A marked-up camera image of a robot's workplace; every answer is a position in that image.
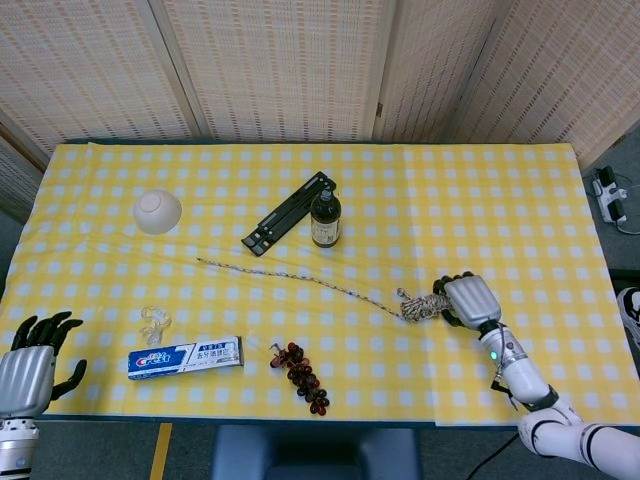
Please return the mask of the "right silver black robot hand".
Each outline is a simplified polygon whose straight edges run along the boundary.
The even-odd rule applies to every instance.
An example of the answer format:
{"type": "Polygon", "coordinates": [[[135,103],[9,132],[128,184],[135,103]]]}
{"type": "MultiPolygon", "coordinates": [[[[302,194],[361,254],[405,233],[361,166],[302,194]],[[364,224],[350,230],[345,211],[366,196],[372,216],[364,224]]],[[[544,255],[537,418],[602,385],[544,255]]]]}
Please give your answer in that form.
{"type": "Polygon", "coordinates": [[[485,323],[493,325],[501,320],[502,311],[495,295],[481,276],[470,271],[437,279],[433,293],[449,302],[441,314],[451,326],[481,331],[485,323]]]}

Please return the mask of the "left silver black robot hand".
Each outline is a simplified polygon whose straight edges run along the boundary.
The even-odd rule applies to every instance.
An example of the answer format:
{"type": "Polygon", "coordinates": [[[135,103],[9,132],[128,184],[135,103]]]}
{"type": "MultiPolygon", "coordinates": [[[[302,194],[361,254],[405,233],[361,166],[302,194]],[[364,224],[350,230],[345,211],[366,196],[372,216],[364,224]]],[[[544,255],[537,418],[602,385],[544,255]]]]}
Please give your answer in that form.
{"type": "Polygon", "coordinates": [[[2,420],[36,418],[79,386],[88,366],[85,359],[61,383],[55,382],[55,371],[67,335],[82,324],[70,311],[62,311],[44,319],[33,315],[19,325],[10,349],[1,357],[2,420]]]}

